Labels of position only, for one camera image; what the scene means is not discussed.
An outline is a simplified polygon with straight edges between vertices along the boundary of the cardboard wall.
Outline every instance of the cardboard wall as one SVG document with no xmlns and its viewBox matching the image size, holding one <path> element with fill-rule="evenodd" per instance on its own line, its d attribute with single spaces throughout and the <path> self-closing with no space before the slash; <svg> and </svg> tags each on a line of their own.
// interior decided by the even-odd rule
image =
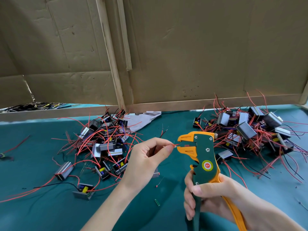
<svg viewBox="0 0 308 231">
<path fill-rule="evenodd" d="M 124 8 L 134 103 L 303 92 L 308 0 L 124 0 Z"/>
<path fill-rule="evenodd" d="M 117 104 L 95 0 L 1 0 L 0 42 L 0 108 L 32 101 L 21 80 L 36 101 Z"/>
</svg>

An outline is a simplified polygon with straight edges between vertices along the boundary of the person's left hand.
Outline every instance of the person's left hand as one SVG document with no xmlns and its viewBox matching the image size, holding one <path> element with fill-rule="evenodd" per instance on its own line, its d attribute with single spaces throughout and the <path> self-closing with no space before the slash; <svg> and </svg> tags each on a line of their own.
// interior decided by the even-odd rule
<svg viewBox="0 0 308 231">
<path fill-rule="evenodd" d="M 174 148 L 170 141 L 159 138 L 136 144 L 120 184 L 134 194 L 138 194 L 148 184 L 157 166 L 171 154 Z"/>
</svg>

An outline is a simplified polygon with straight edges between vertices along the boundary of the white paper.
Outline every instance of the white paper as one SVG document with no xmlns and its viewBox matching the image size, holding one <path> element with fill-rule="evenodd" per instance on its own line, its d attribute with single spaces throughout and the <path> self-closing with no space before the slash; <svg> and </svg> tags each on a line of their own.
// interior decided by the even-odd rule
<svg viewBox="0 0 308 231">
<path fill-rule="evenodd" d="M 127 120 L 127 126 L 132 132 L 140 130 L 142 127 L 149 124 L 153 119 L 160 116 L 160 111 L 147 111 L 139 115 L 125 115 L 124 120 Z"/>
</svg>

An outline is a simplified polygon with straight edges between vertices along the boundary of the small green circuit board piece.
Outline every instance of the small green circuit board piece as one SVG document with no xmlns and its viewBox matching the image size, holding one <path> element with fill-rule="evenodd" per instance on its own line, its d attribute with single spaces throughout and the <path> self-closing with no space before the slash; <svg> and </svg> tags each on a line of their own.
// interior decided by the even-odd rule
<svg viewBox="0 0 308 231">
<path fill-rule="evenodd" d="M 157 204 L 157 206 L 160 206 L 159 202 L 156 199 L 154 199 L 154 201 Z"/>
</svg>

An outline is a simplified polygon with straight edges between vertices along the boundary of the fingernail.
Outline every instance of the fingernail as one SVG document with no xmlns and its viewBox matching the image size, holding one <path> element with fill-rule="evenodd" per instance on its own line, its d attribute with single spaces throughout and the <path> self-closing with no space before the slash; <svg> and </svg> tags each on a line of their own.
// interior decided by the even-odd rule
<svg viewBox="0 0 308 231">
<path fill-rule="evenodd" d="M 201 195 L 201 188 L 200 186 L 193 186 L 192 187 L 192 192 L 194 193 L 194 195 Z"/>
<path fill-rule="evenodd" d="M 165 146 L 165 148 L 169 152 L 172 152 L 172 150 L 174 149 L 174 147 L 172 145 L 167 145 L 167 146 Z"/>
</svg>

